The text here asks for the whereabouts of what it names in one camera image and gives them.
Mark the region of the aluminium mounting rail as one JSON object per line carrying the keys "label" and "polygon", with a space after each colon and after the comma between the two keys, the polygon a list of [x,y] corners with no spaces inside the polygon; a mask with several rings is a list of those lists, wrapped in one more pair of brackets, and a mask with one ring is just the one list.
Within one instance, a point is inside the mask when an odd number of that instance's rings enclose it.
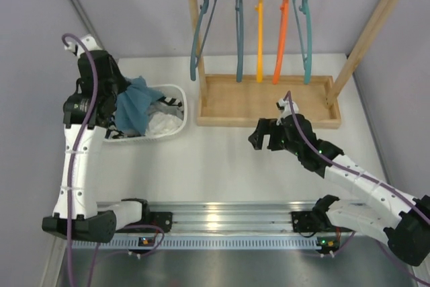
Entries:
{"label": "aluminium mounting rail", "polygon": [[347,229],[319,232],[309,202],[158,203],[156,229],[122,229],[101,250],[315,250],[343,245]]}

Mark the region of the wooden clothes rack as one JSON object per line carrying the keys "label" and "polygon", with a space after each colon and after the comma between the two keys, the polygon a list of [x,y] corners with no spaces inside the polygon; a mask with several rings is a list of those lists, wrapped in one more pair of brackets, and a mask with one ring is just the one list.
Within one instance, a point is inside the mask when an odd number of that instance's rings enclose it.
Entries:
{"label": "wooden clothes rack", "polygon": [[304,84],[304,75],[280,75],[274,85],[272,77],[263,74],[258,83],[256,76],[245,76],[240,83],[235,75],[209,75],[205,71],[203,48],[206,34],[201,31],[202,19],[212,15],[217,0],[189,0],[193,28],[190,75],[200,83],[197,123],[200,126],[251,127],[259,118],[275,115],[274,99],[283,89],[292,90],[317,128],[337,129],[341,125],[338,96],[352,77],[372,42],[375,40],[398,0],[380,0],[370,16],[351,54],[337,77],[311,76]]}

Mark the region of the orange hanger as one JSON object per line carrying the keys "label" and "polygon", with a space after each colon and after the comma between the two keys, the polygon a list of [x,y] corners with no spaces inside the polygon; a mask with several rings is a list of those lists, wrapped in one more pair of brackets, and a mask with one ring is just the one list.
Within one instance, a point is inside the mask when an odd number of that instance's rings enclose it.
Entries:
{"label": "orange hanger", "polygon": [[276,85],[279,82],[281,71],[282,71],[282,63],[284,57],[284,49],[286,43],[286,37],[288,34],[288,16],[289,16],[289,4],[290,0],[282,0],[282,4],[280,5],[281,18],[279,23],[279,37],[278,37],[278,45],[277,45],[277,57],[275,63],[275,69],[273,72],[272,83]]}

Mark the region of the black white striped garment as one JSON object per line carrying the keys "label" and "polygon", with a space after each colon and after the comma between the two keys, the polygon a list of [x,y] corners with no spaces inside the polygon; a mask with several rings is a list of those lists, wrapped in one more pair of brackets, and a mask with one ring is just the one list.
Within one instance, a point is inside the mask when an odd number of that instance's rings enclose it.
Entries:
{"label": "black white striped garment", "polygon": [[[183,110],[183,117],[184,117],[184,104],[181,100],[177,98],[163,96],[160,99],[158,99],[155,103],[151,104],[149,107],[151,107],[152,105],[171,106],[171,107],[175,106],[175,107],[181,108]],[[140,136],[140,134],[137,133],[135,130],[129,130],[128,132],[122,132],[121,130],[118,130],[115,123],[115,115],[111,117],[108,129],[105,134],[105,139],[120,140],[123,138],[132,138],[137,136]]]}

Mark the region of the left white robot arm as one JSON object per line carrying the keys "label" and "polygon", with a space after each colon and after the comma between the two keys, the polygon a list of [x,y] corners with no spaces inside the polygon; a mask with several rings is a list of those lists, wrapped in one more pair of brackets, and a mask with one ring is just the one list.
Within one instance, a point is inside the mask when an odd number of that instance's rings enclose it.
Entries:
{"label": "left white robot arm", "polygon": [[151,226],[148,202],[123,199],[99,208],[96,201],[99,153],[116,110],[117,96],[129,82],[105,50],[78,56],[80,77],[63,105],[65,158],[58,200],[42,230],[70,241],[108,243],[117,231],[145,231]]}

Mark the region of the white plastic laundry basket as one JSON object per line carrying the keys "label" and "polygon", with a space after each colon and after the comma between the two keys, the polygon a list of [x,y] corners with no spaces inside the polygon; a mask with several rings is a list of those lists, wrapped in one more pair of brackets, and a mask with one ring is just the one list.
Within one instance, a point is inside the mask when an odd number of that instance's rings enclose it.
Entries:
{"label": "white plastic laundry basket", "polygon": [[148,86],[142,77],[119,94],[116,111],[109,118],[104,141],[108,143],[150,142],[177,135],[187,122],[187,100],[182,88]]}

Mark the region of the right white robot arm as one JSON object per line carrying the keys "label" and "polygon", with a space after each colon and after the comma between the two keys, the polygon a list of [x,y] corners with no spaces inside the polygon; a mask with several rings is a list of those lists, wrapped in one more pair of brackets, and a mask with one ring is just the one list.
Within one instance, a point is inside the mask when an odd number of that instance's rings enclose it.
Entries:
{"label": "right white robot arm", "polygon": [[269,137],[270,151],[289,151],[311,173],[330,181],[359,202],[326,195],[314,205],[313,221],[322,231],[342,227],[386,245],[402,262],[417,267],[429,256],[429,196],[417,198],[374,178],[342,149],[319,139],[302,115],[259,119],[248,137],[255,150]]}

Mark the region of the yellow hanger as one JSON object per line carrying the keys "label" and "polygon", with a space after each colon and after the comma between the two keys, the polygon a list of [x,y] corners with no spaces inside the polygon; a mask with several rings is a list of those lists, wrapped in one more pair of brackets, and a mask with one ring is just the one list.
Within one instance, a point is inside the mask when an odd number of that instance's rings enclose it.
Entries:
{"label": "yellow hanger", "polygon": [[257,44],[257,72],[256,81],[261,83],[263,81],[263,0],[258,0],[255,7],[258,13],[258,44]]}

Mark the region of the teal blue tank top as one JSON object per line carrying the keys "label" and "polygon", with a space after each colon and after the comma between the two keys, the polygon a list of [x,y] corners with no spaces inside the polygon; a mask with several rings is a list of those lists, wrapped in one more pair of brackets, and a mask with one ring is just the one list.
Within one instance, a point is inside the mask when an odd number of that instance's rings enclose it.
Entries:
{"label": "teal blue tank top", "polygon": [[127,79],[127,89],[120,93],[116,101],[115,123],[122,132],[145,134],[149,116],[147,110],[151,104],[161,99],[161,91],[149,87],[143,77]]}

